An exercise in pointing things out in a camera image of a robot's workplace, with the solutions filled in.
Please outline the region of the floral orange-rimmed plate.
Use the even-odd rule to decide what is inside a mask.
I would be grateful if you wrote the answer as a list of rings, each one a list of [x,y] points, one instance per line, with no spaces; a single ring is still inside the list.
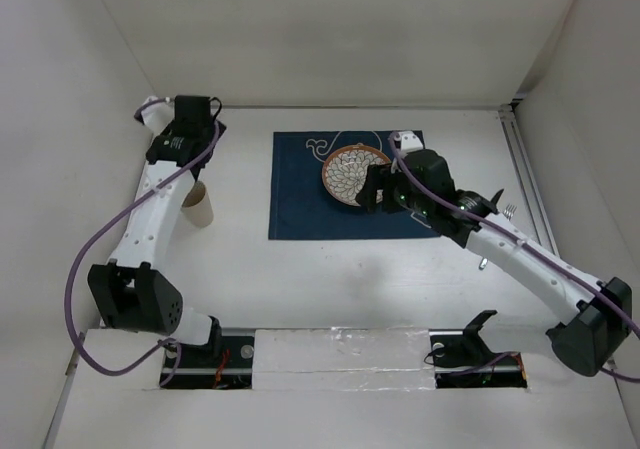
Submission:
[[[321,176],[327,192],[337,201],[358,207],[360,193],[370,166],[390,164],[390,158],[378,149],[357,144],[337,149],[323,164]]]

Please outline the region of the beige ceramic cup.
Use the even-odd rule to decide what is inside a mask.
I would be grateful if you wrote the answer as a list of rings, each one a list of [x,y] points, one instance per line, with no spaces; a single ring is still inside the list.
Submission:
[[[205,228],[214,219],[213,208],[206,185],[196,181],[185,197],[181,211],[186,219],[195,227]]]

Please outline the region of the blue whale cloth napkin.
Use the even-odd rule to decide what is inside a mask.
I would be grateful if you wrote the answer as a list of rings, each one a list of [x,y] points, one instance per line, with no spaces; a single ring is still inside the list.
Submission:
[[[428,239],[437,234],[422,218],[401,211],[368,214],[334,198],[322,182],[322,167],[333,152],[362,144],[387,156],[388,131],[276,132],[273,135],[271,240]]]

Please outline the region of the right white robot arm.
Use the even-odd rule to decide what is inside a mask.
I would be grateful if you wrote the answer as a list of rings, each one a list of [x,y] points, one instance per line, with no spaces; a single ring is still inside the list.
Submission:
[[[604,282],[571,267],[527,237],[486,199],[458,189],[446,160],[421,149],[371,165],[356,197],[367,211],[401,210],[426,218],[437,234],[496,265],[558,318],[546,333],[556,358],[572,371],[593,377],[631,333],[632,290],[614,277]]]

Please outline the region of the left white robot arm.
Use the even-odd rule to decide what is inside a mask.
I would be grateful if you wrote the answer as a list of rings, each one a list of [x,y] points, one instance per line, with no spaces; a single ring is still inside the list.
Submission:
[[[189,307],[164,276],[168,245],[183,203],[226,127],[208,96],[179,95],[149,101],[136,118],[154,133],[124,234],[87,282],[102,322],[110,329],[170,337],[188,346],[201,365],[222,356],[216,318]]]

